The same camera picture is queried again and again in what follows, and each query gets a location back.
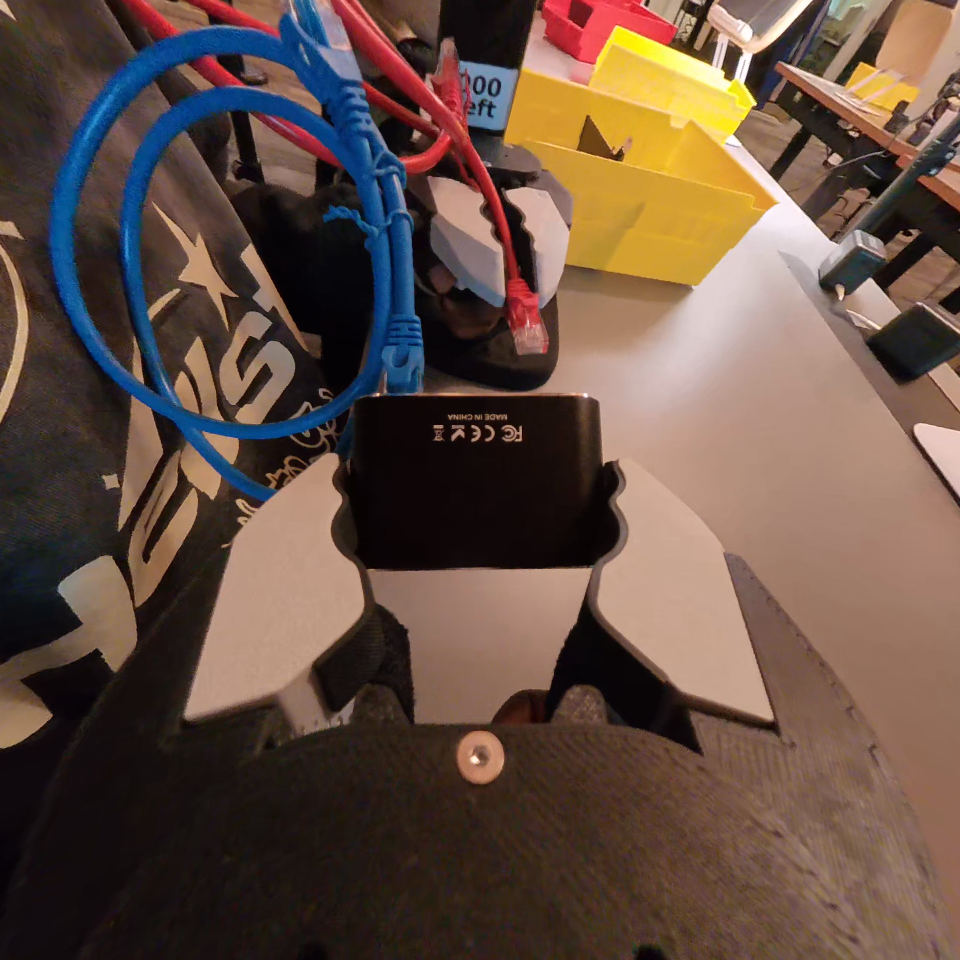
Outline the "small black device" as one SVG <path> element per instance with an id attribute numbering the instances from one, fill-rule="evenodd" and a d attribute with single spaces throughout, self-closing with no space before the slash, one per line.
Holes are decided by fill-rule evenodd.
<path id="1" fill-rule="evenodd" d="M 886 247 L 874 235 L 855 229 L 834 247 L 818 272 L 819 287 L 844 299 L 878 273 L 887 262 Z"/>

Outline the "white flat stand base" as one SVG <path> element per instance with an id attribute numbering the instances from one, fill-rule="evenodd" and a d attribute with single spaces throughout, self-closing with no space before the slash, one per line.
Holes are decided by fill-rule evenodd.
<path id="1" fill-rule="evenodd" d="M 959 430 L 917 423 L 913 435 L 920 452 L 959 501 Z"/>

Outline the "yellow plastic bin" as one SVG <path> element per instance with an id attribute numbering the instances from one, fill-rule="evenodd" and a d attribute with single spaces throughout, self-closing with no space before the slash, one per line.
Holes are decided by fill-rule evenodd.
<path id="1" fill-rule="evenodd" d="M 757 106 L 743 81 L 621 26 L 598 54 L 587 87 L 694 122 L 721 143 Z"/>
<path id="2" fill-rule="evenodd" d="M 622 163 L 577 151 L 591 115 Z M 696 286 L 778 199 L 698 124 L 523 70 L 507 141 L 526 148 L 573 200 L 566 263 Z"/>

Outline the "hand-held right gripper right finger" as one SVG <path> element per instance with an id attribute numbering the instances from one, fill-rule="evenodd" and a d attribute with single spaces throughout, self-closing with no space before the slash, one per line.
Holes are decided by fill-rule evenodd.
<path id="1" fill-rule="evenodd" d="M 610 466 L 618 533 L 591 570 L 591 615 L 683 707 L 775 725 L 719 538 L 638 462 Z"/>

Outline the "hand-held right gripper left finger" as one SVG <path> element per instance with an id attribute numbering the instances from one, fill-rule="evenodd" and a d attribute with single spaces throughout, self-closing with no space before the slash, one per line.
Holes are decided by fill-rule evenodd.
<path id="1" fill-rule="evenodd" d="M 322 455 L 235 536 L 182 719 L 200 725 L 279 709 L 294 736 L 336 726 L 317 668 L 374 613 L 369 575 L 346 541 L 343 463 Z"/>

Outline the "small yellow bin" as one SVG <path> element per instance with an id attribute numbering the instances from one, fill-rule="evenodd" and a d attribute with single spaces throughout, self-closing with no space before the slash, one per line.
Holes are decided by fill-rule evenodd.
<path id="1" fill-rule="evenodd" d="M 899 78 L 894 71 L 860 62 L 847 79 L 844 90 L 871 110 L 892 114 L 898 105 L 911 105 L 919 89 Z"/>

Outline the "wooden work table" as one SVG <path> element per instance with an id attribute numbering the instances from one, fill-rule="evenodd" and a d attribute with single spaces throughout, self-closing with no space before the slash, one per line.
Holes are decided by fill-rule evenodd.
<path id="1" fill-rule="evenodd" d="M 780 86 L 773 106 L 798 129 L 769 169 L 780 182 L 812 141 L 819 142 L 828 158 L 827 171 L 851 171 L 860 164 L 879 161 L 885 166 L 906 169 L 918 153 L 909 143 L 913 123 L 906 121 L 897 131 L 887 128 L 893 112 L 859 98 L 851 90 L 817 77 L 798 67 L 779 63 L 775 67 Z"/>

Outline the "red plastic bin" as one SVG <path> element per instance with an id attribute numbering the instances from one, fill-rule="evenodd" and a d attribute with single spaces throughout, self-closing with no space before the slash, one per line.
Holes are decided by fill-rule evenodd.
<path id="1" fill-rule="evenodd" d="M 641 1 L 544 1 L 546 41 L 579 63 L 594 65 L 617 27 L 669 45 L 677 28 Z"/>

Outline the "black ethernet adapter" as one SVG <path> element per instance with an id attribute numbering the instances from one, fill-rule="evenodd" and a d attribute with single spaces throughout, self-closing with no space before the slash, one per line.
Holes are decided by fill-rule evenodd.
<path id="1" fill-rule="evenodd" d="M 374 570 L 591 567 L 617 538 L 599 402 L 582 393 L 356 402 L 347 484 Z"/>

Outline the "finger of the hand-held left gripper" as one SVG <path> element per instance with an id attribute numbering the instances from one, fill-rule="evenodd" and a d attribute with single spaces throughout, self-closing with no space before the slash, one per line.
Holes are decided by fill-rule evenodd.
<path id="1" fill-rule="evenodd" d="M 540 301 L 551 301 L 566 268 L 570 227 L 545 189 L 516 187 L 506 191 L 506 198 L 532 242 L 535 293 Z"/>
<path id="2" fill-rule="evenodd" d="M 507 268 L 503 246 L 484 214 L 481 193 L 449 177 L 428 176 L 434 207 L 430 245 L 455 286 L 494 307 L 506 302 Z"/>

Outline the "person's left hand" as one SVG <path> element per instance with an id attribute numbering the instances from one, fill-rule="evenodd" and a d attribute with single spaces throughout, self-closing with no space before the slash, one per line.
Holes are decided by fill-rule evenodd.
<path id="1" fill-rule="evenodd" d="M 373 263 L 367 235 L 350 219 L 326 221 L 331 208 L 360 209 L 349 183 L 304 196 L 252 183 L 231 197 L 258 257 L 302 334 L 318 337 L 322 376 L 334 395 L 363 364 L 374 315 Z M 502 390 L 529 390 L 535 378 L 510 357 L 503 309 L 458 286 L 433 252 L 428 231 L 414 234 L 416 315 L 426 320 L 427 362 L 451 377 Z"/>

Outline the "dark metal pole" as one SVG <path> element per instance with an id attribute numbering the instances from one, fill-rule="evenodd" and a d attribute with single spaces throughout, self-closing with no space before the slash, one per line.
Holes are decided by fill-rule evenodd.
<path id="1" fill-rule="evenodd" d="M 918 149 L 909 166 L 884 190 L 857 222 L 856 230 L 880 238 L 879 229 L 896 211 L 920 179 L 935 177 L 949 166 L 957 153 L 959 115 L 946 126 L 936 126 L 925 145 Z"/>

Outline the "person's dark printed shirt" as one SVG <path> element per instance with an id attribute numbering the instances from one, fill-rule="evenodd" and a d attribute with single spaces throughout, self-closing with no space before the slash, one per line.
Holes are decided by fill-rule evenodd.
<path id="1" fill-rule="evenodd" d="M 186 574 L 253 500 L 91 359 L 49 216 L 75 131 L 135 54 L 105 2 L 2 2 L 2 761 L 63 750 Z M 245 426 L 332 398 L 203 153 L 178 137 L 143 212 L 146 300 L 188 410 Z"/>

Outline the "black box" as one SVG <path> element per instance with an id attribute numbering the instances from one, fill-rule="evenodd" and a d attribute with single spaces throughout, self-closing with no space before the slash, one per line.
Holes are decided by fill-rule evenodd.
<path id="1" fill-rule="evenodd" d="M 866 346 L 899 385 L 927 375 L 959 354 L 959 325 L 938 304 L 914 303 L 866 339 Z"/>

